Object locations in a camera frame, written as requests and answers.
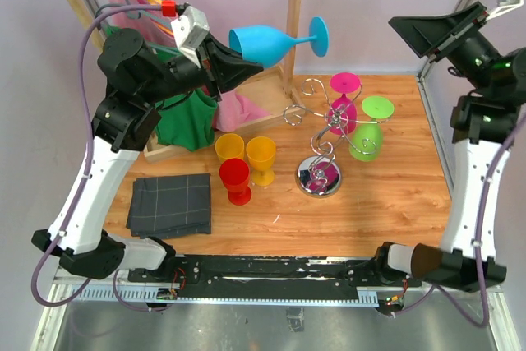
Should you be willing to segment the blue wine glass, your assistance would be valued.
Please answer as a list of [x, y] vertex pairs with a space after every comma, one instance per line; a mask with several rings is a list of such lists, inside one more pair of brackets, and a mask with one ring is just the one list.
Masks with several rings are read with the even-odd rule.
[[323, 58], [327, 54], [329, 42], [328, 27], [320, 16], [311, 19], [308, 35], [299, 38], [267, 25], [235, 28], [228, 34], [228, 46], [232, 50], [240, 53], [243, 60], [260, 63], [263, 68], [273, 67], [292, 48], [303, 43], [309, 43], [312, 52]]

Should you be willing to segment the yellow wine glass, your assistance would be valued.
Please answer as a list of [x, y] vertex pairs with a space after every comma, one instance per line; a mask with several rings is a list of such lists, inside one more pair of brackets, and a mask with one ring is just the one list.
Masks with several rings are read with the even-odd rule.
[[229, 159], [244, 160], [244, 140], [236, 133], [225, 133], [216, 140], [215, 153], [221, 164]]
[[246, 152], [252, 167], [252, 181], [258, 186], [269, 186], [275, 179], [272, 169], [276, 155], [275, 142], [266, 136], [254, 137], [247, 143]]

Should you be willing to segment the red wine glass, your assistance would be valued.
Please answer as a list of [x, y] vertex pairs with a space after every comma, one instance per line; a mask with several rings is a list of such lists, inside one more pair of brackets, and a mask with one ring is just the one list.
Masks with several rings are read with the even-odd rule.
[[250, 169], [243, 159], [232, 158], [219, 167], [219, 178], [228, 191], [228, 200], [236, 206], [244, 206], [251, 200]]

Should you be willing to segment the green wine glass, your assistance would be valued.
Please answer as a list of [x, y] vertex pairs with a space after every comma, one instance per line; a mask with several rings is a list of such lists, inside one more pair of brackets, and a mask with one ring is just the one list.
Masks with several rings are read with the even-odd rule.
[[349, 143], [349, 153], [354, 159], [371, 162], [381, 153], [381, 124], [390, 120], [395, 107], [387, 98], [376, 95], [366, 97], [362, 101], [362, 111], [368, 119], [356, 127]]

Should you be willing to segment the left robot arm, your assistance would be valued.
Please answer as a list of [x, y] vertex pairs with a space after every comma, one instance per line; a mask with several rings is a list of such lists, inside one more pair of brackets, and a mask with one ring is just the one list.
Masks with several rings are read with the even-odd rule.
[[157, 103], [202, 87], [217, 98], [264, 69], [212, 34], [199, 44], [197, 55], [197, 62], [183, 55], [163, 62], [131, 28], [104, 42], [97, 63], [107, 79], [106, 96], [89, 123], [85, 162], [60, 215], [31, 239], [70, 274], [104, 279], [115, 270], [144, 269], [160, 282], [174, 276], [175, 251], [167, 243], [120, 238], [103, 226], [122, 180], [161, 119]]

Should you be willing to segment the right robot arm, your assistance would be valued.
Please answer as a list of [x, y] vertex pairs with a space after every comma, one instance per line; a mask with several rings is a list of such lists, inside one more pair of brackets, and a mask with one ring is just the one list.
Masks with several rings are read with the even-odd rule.
[[472, 90], [459, 97], [450, 125], [455, 176], [450, 216], [438, 247], [385, 242], [372, 265], [374, 279], [404, 275], [468, 293], [505, 281], [496, 263], [494, 221], [501, 176], [523, 119], [525, 49], [500, 54], [481, 33], [493, 17], [480, 2], [445, 16], [395, 16], [389, 24], [420, 58], [447, 59]]

